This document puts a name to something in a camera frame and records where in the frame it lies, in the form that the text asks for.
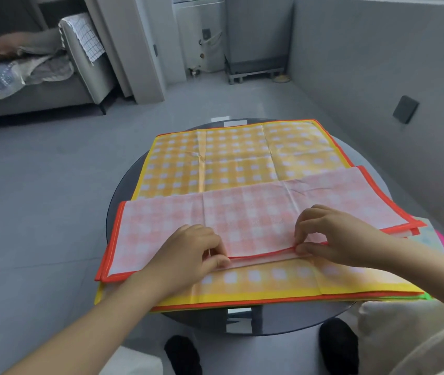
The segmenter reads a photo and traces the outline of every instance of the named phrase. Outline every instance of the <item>person's left hand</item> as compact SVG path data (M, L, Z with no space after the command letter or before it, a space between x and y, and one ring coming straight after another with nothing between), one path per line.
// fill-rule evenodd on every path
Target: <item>person's left hand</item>
M147 275L153 279L151 286L157 285L158 292L167 297L230 263L222 239L211 227L184 225L166 240L148 265L136 274L142 273L142 276Z

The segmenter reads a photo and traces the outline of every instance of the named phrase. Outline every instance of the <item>round table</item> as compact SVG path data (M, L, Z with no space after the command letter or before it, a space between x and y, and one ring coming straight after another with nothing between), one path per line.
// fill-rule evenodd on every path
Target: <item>round table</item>
M230 121L246 121L248 125L275 121L273 119L249 118ZM224 127L228 121L212 122L189 130ZM387 185L371 164L352 147L335 138L338 145L355 165L363 165L377 185L388 196ZM107 210L106 238L109 242L118 205L131 199L138 177L141 174L148 152L140 157L126 172L115 190ZM163 313L175 321L190 327L214 333L243 335L272 335L305 329L335 317L349 309L353 302L283 302L256 305L248 308L217 308L183 310Z

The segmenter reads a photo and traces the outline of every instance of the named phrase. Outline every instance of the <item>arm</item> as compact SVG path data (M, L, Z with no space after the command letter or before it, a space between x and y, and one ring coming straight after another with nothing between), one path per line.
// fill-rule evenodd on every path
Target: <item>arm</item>
M215 255L209 257L209 250ZM152 307L226 266L230 261L225 254L220 237L211 228L179 228L143 270L5 375L98 374Z
M328 244L304 243L311 233L326 235ZM296 222L295 244L297 253L392 272L444 303L444 254L382 233L350 214L323 205L304 210Z

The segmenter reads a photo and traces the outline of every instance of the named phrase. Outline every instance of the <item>black shoe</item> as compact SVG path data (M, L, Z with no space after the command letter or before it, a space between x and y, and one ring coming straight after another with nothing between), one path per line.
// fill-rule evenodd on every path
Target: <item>black shoe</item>
M319 349L331 375L358 374L357 336L344 321L334 317L320 326Z
M200 355L191 340L174 335L164 346L175 375L202 375Z

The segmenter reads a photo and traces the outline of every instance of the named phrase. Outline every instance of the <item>pink checkered cloth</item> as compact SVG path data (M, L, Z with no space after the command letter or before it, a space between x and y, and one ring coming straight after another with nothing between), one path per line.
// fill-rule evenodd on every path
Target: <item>pink checkered cloth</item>
M397 236L419 234L421 221L400 209L362 167L302 179L189 195L127 201L120 208L100 280L123 280L144 268L180 226L203 224L222 237L231 267L296 258L291 249L300 212L314 204L353 214ZM307 241L326 242L315 233Z

